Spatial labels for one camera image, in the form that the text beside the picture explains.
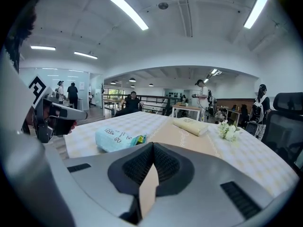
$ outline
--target beige fabric roll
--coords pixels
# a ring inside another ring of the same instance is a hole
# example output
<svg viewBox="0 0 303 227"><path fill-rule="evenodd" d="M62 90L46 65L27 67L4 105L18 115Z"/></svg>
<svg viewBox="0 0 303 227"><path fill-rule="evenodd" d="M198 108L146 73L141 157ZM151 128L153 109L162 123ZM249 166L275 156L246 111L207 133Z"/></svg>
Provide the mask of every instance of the beige fabric roll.
<svg viewBox="0 0 303 227"><path fill-rule="evenodd" d="M207 132L208 128L208 125L206 123L192 120L190 118L174 119L173 124L196 136L201 136Z"/></svg>

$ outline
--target light blue plastic bag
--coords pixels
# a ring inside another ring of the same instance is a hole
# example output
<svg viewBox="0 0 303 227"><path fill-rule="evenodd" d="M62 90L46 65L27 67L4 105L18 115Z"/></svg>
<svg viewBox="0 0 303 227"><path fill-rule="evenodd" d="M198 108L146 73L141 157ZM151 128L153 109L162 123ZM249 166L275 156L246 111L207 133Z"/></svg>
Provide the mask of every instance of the light blue plastic bag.
<svg viewBox="0 0 303 227"><path fill-rule="evenodd" d="M121 149L133 147L137 144L140 135L137 137L130 137L122 131L113 130L109 127L102 127L96 131L95 139L96 145L99 149L106 152L113 152Z"/></svg>

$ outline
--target checkered tablecloth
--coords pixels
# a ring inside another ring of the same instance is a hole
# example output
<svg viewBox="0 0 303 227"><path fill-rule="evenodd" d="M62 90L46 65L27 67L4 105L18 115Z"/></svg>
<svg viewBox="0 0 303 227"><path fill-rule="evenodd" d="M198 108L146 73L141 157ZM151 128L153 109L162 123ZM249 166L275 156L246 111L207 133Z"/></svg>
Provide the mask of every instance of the checkered tablecloth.
<svg viewBox="0 0 303 227"><path fill-rule="evenodd" d="M100 154L95 142L96 131L104 126L126 132L129 136L152 135L169 117L152 113L137 112L111 119L77 126L71 134L65 135L65 144L70 158Z"/></svg>
<svg viewBox="0 0 303 227"><path fill-rule="evenodd" d="M95 143L95 132L103 126L124 131L132 137L147 134L148 141L168 120L170 118L166 116L137 112L77 126L72 134L64 136L67 152L70 158L100 154ZM278 196L298 182L292 168L261 141L244 130L241 130L235 143L223 140L217 134L217 126L209 124L208 134L220 157L254 179L272 196Z"/></svg>

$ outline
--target black railing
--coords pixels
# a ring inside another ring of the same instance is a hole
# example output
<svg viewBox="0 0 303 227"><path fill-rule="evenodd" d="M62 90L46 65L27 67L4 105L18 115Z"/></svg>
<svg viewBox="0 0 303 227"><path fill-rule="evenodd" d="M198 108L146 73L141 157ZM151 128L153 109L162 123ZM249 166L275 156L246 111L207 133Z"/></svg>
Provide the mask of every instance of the black railing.
<svg viewBox="0 0 303 227"><path fill-rule="evenodd" d="M127 97L127 94L125 95L118 95L118 94L104 94L103 99L115 99L119 98L120 100L124 99ZM168 97L168 96L149 96L149 95L137 95L137 98L140 99L140 101L143 102L143 107L145 106L150 106L153 107L152 109L147 109L145 108L144 110L152 113L157 113L159 112L161 115L169 116L172 112L172 106L175 105L177 102L180 101L179 98L174 98L174 97ZM104 102L107 107L114 108L114 104L117 104L117 109L121 110L123 109L124 105L121 105L120 102Z"/></svg>

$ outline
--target black mesh chair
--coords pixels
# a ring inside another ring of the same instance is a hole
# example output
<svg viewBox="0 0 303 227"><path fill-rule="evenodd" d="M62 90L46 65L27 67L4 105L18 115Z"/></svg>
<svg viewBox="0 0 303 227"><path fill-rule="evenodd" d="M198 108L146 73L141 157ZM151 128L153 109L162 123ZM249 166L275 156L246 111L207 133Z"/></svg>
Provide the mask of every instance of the black mesh chair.
<svg viewBox="0 0 303 227"><path fill-rule="evenodd" d="M274 108L268 114L262 142L276 152L300 176L303 149L303 93L279 93Z"/></svg>

